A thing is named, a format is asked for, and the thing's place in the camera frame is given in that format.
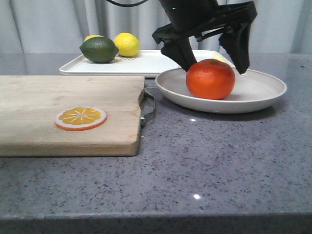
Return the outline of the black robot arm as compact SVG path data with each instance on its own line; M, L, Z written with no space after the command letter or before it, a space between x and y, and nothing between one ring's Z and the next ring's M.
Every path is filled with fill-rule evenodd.
M253 1L220 5L215 0L162 0L170 24L152 34L161 53L175 61L184 71L197 61L189 38L198 42L219 35L219 45L230 56L236 70L243 74L250 66L249 34L257 16Z

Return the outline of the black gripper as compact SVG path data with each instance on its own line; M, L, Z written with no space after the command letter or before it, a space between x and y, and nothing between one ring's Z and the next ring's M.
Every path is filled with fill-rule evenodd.
M188 37L197 41L222 34L219 44L243 74L250 66L249 34L257 16L253 1L219 5L217 1L161 1L170 24L156 29L152 37L163 41L161 53L185 72L197 63Z

